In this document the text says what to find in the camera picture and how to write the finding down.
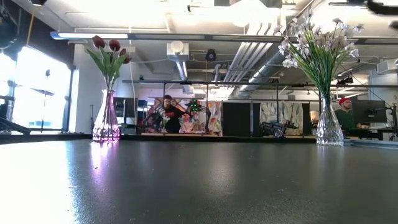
bright window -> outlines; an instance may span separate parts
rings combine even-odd
[[[7,96],[9,93],[7,81],[15,71],[15,61],[0,53],[0,68],[0,96]]]
[[[62,129],[70,75],[64,63],[24,47],[17,60],[14,122],[27,128],[40,128],[44,120],[43,128]]]

clear glass vase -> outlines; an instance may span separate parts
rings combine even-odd
[[[93,128],[95,142],[113,142],[120,138],[120,130],[113,107],[113,90],[103,90],[102,104]]]
[[[342,146],[343,140],[343,132],[331,107],[330,97],[323,97],[323,107],[317,129],[317,145]]]

person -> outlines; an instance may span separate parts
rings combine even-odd
[[[353,111],[351,110],[351,100],[349,98],[342,97],[338,104],[341,106],[341,109],[336,110],[335,114],[344,131],[349,131],[354,128],[367,128],[367,126],[363,126],[360,123],[355,124]]]
[[[165,95],[163,99],[165,115],[170,118],[164,128],[168,133],[179,133],[181,128],[179,119],[185,113],[172,105],[172,99],[170,95]]]

red hat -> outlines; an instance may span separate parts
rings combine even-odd
[[[341,104],[344,103],[346,100],[349,100],[349,98],[343,97],[343,98],[341,98],[341,99],[338,101],[338,104],[341,106]]]

colorful painting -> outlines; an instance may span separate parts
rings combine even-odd
[[[185,104],[189,103],[188,99],[173,99],[172,105],[176,108],[185,111],[187,106]],[[198,100],[198,104],[206,106],[205,100]],[[162,106],[163,98],[156,98],[153,107],[149,110],[149,114],[153,113],[154,109]],[[211,112],[209,120],[209,131],[210,133],[218,133],[222,136],[221,127],[221,107],[222,103],[220,101],[209,101],[208,108]],[[180,119],[181,129],[180,133],[205,133],[206,124],[206,113],[203,112],[192,112],[192,116],[185,114]],[[147,132],[155,132],[153,128],[147,128]]]
[[[277,110],[275,102],[261,103],[260,124],[276,123]],[[290,121],[297,129],[287,128],[286,135],[300,135],[303,132],[303,106],[301,103],[279,102],[279,123]]]

